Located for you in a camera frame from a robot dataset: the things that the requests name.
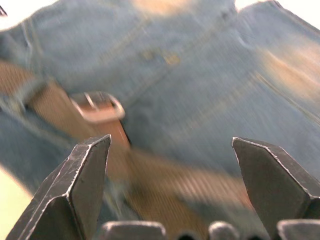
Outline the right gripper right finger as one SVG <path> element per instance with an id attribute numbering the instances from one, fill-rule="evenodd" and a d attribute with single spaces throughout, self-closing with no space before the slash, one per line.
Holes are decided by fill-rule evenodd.
<path id="1" fill-rule="evenodd" d="M 320 218 L 320 182 L 282 147 L 233 137 L 249 200 L 269 236 L 278 240 L 281 220 Z"/>

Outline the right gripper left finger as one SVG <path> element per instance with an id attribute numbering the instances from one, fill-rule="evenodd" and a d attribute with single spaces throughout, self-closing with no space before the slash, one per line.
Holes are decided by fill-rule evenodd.
<path id="1" fill-rule="evenodd" d="M 77 144 L 42 182 L 8 240 L 90 240 L 97 229 L 109 134 Z"/>

